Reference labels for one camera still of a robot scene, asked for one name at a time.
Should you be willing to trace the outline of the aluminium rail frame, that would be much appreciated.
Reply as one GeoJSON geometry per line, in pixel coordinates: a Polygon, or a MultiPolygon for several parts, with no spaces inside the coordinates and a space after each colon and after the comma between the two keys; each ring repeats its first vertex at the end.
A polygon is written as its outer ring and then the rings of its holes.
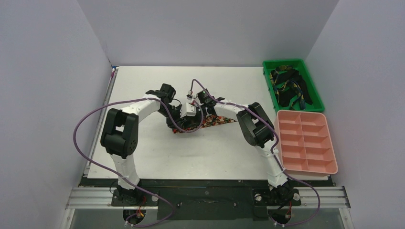
{"type": "MultiPolygon", "coordinates": [[[[318,199],[315,192],[309,187],[298,187],[301,205],[299,208],[316,208],[318,199]]],[[[320,196],[321,208],[350,208],[349,198],[344,187],[316,187],[320,196]]],[[[126,206],[114,204],[111,193],[107,187],[75,187],[71,190],[67,209],[135,209],[137,205],[126,206]]]]}

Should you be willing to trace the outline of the black yellow patterned tie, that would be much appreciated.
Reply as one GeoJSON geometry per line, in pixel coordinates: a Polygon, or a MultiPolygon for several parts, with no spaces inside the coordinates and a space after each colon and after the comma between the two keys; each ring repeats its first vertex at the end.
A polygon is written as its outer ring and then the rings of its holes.
{"type": "Polygon", "coordinates": [[[304,110],[313,105],[307,83],[299,71],[291,65],[281,65],[269,75],[276,102],[289,110],[304,110]]]}

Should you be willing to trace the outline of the pink divided tray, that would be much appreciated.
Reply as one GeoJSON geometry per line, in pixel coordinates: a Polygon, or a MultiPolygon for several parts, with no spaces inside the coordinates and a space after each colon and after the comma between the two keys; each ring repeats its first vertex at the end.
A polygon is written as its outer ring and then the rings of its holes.
{"type": "Polygon", "coordinates": [[[338,173],[326,116],[279,110],[275,122],[282,166],[294,175],[326,177],[338,173]]]}

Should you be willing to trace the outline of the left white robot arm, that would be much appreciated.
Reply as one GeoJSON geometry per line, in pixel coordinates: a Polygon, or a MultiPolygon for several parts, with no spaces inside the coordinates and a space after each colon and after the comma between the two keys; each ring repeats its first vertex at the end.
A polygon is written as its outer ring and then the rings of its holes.
{"type": "Polygon", "coordinates": [[[130,205],[139,204],[143,194],[135,187],[140,178],[133,155],[138,145],[139,123],[154,112],[165,117],[168,128],[181,132],[193,132],[204,122],[203,108],[197,101],[174,106],[171,103],[175,94],[175,89],[164,83],[159,90],[147,91],[141,101],[107,112],[100,143],[122,175],[117,183],[118,194],[130,205]]]}

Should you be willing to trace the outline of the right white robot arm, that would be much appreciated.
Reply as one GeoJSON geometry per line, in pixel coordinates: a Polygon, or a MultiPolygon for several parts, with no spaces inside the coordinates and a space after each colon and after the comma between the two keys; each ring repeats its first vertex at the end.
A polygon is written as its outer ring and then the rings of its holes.
{"type": "Polygon", "coordinates": [[[289,204],[294,197],[290,178],[281,165],[276,144],[279,137],[264,109],[257,102],[241,105],[224,98],[214,98],[207,90],[196,97],[207,115],[222,116],[238,122],[246,142],[264,158],[266,178],[270,185],[269,197],[277,206],[289,204]]]}

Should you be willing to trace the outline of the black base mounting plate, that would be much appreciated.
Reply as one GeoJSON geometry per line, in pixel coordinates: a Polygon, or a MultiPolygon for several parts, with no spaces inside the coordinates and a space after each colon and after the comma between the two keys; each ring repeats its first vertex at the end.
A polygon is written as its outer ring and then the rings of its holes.
{"type": "Polygon", "coordinates": [[[264,180],[143,180],[142,197],[134,200],[122,197],[115,180],[84,183],[83,187],[107,187],[116,200],[114,204],[137,205],[135,209],[120,209],[124,220],[130,224],[146,224],[152,220],[234,220],[254,221],[274,219],[287,223],[292,217],[292,208],[301,205],[298,187],[311,188],[318,199],[316,187],[332,187],[330,178],[290,181],[294,197],[289,204],[274,204],[270,185],[264,180]]]}

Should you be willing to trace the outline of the green plastic bin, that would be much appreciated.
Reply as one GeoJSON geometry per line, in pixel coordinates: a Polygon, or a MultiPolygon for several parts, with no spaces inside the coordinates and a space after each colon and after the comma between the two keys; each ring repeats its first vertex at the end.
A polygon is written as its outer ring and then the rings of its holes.
{"type": "Polygon", "coordinates": [[[262,65],[276,112],[292,110],[322,113],[325,110],[302,59],[263,61],[262,65]]]}

